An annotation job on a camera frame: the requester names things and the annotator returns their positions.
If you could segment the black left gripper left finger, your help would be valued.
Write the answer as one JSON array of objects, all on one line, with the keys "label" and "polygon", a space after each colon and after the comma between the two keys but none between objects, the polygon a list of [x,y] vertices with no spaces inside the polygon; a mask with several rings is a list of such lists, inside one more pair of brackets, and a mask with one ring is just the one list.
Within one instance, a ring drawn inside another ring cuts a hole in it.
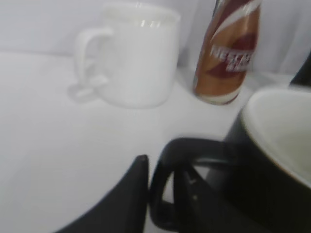
[{"label": "black left gripper left finger", "polygon": [[142,233],[149,195],[148,181],[148,156],[139,155],[105,197],[59,232]]}]

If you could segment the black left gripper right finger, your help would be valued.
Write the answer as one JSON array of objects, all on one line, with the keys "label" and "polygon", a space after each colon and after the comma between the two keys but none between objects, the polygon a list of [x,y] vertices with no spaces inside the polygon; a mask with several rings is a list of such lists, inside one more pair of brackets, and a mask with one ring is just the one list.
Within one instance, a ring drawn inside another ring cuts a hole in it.
[{"label": "black left gripper right finger", "polygon": [[239,215],[191,167],[174,172],[174,207],[180,233],[242,233]]}]

